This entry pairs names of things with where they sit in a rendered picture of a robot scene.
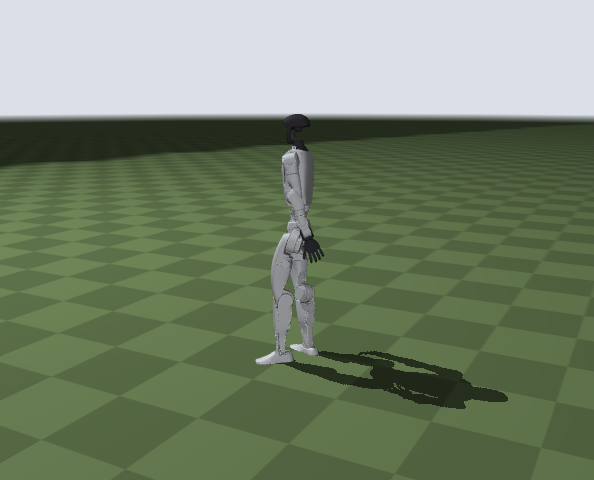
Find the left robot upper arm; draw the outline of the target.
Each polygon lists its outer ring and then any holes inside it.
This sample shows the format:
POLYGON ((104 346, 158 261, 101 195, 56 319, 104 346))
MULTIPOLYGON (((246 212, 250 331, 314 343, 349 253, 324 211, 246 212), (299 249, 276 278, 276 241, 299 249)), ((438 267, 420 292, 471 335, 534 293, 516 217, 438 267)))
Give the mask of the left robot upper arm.
MULTIPOLYGON (((301 189, 301 182, 300 182, 300 176, 299 176, 299 170, 298 170, 299 157, 297 155, 297 152, 292 152, 292 153, 283 155, 282 156, 282 164, 285 169, 287 182, 291 186, 291 191, 297 191, 302 198, 302 189, 301 189)), ((288 203, 291 204, 291 202, 288 199, 288 194, 286 196, 286 200, 288 203)))

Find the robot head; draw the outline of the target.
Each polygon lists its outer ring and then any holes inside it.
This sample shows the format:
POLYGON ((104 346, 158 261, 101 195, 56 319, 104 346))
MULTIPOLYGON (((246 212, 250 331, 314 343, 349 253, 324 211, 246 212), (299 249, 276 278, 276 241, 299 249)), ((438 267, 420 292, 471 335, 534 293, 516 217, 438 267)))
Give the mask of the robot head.
POLYGON ((287 142, 289 144, 293 143, 293 146, 296 146, 296 149, 309 151, 305 147, 303 140, 296 140, 294 138, 295 132, 300 132, 303 127, 310 127, 309 119, 302 114, 293 114, 293 115, 286 117, 283 120, 283 124, 287 128, 287 142), (292 130, 292 132, 291 132, 291 130, 292 130), (290 132, 291 132, 291 137, 290 137, 290 132))

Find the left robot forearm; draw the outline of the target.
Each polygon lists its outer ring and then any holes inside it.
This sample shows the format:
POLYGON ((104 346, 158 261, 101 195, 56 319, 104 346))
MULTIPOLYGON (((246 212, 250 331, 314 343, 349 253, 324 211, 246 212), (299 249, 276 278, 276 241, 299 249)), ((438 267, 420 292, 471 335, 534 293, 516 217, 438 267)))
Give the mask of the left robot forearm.
POLYGON ((297 191, 291 191, 288 194, 288 199, 292 204, 291 210, 294 213, 294 217, 297 219, 296 225, 301 230, 303 237, 307 238, 311 236, 312 233, 305 218, 305 205, 300 194, 297 191))

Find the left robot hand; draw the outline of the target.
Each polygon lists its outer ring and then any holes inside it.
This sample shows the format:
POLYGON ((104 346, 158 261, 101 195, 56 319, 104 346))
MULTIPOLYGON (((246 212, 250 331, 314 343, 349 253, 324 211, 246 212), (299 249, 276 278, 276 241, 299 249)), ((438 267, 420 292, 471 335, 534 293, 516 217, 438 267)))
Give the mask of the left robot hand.
MULTIPOLYGON (((309 228, 310 228, 310 227, 309 227, 309 228)), ((311 228, 310 228, 310 230, 311 230, 311 228)), ((302 234, 302 232, 301 232, 301 230, 300 230, 300 235, 301 235, 301 237, 302 237, 302 240, 303 240, 303 241, 305 241, 305 243, 304 243, 304 247, 305 247, 305 248, 304 248, 304 252, 303 252, 303 259, 305 259, 305 258, 306 258, 306 251, 307 251, 307 253, 309 254, 309 258, 310 258, 310 263, 312 263, 312 262, 313 262, 311 254, 312 254, 312 255, 313 255, 313 257, 314 257, 314 260, 315 260, 315 262, 317 262, 317 258, 316 258, 316 256, 315 256, 315 252, 316 252, 316 254, 317 254, 317 256, 318 256, 318 259, 319 259, 319 260, 321 260, 321 257, 320 257, 320 255, 319 255, 319 252, 317 251, 318 249, 319 249, 319 251, 320 251, 320 253, 321 253, 322 257, 324 257, 324 253, 322 252, 322 250, 321 250, 321 248, 320 248, 320 245, 319 245, 319 243, 318 243, 316 240, 314 240, 314 239, 313 239, 314 235, 313 235, 313 232, 312 232, 312 230, 311 230, 311 233, 312 233, 312 235, 311 235, 311 236, 309 236, 309 237, 307 237, 307 238, 304 238, 304 237, 303 237, 303 234, 302 234)))

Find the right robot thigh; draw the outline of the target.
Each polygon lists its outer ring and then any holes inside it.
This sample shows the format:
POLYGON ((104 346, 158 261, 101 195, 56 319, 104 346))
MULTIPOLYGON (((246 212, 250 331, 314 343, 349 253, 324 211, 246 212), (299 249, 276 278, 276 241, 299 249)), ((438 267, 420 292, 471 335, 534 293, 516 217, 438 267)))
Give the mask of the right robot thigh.
MULTIPOLYGON (((304 243, 302 244, 304 246, 304 243)), ((304 247, 298 254, 290 253, 293 257, 292 269, 290 272, 291 280, 295 289, 295 296, 301 302, 310 301, 313 297, 313 290, 309 284, 306 283, 307 274, 307 253, 306 258, 303 259, 304 247)))

